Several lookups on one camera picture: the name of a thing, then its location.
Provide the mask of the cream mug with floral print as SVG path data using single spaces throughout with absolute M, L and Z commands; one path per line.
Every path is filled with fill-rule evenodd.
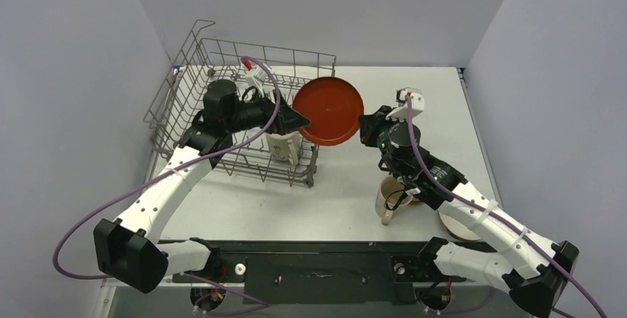
M 299 162 L 301 135 L 298 131 L 285 135 L 265 134 L 271 158 L 276 161 L 290 163 L 295 166 Z

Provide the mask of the red plastic plate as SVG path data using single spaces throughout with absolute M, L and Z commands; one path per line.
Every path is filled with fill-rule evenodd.
M 358 117 L 364 114 L 359 91 L 349 82 L 332 76 L 315 78 L 295 95 L 292 107 L 311 124 L 299 133 L 320 146 L 337 146 L 359 130 Z

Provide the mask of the cream mug with dragon print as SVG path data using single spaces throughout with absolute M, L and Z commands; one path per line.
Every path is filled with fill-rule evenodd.
M 406 193 L 404 185 L 392 175 L 385 177 L 379 184 L 379 190 L 375 199 L 375 212 L 383 226 L 388 226 L 398 212 L 408 206 L 412 195 Z

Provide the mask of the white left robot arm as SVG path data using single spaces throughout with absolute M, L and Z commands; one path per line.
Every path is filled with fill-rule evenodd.
M 115 220 L 102 219 L 94 228 L 95 253 L 101 272 L 143 293 L 169 275 L 192 271 L 203 281 L 220 273 L 220 260 L 204 240 L 161 244 L 161 234 L 194 186 L 234 151 L 233 135 L 259 128 L 286 135 L 310 125 L 280 92 L 242 100 L 233 81 L 211 82 L 203 108 L 183 133 L 169 165 L 154 184 Z

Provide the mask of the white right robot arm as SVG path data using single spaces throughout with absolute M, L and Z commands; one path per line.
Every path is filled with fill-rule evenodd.
M 381 106 L 360 115 L 359 138 L 381 153 L 379 168 L 439 214 L 459 222 L 493 248 L 475 251 L 432 238 L 419 252 L 418 272 L 427 279 L 454 276 L 490 285 L 534 317 L 549 317 L 577 262 L 579 248 L 556 242 L 519 223 L 483 196 L 463 174 L 419 145 L 420 131 L 387 115 Z

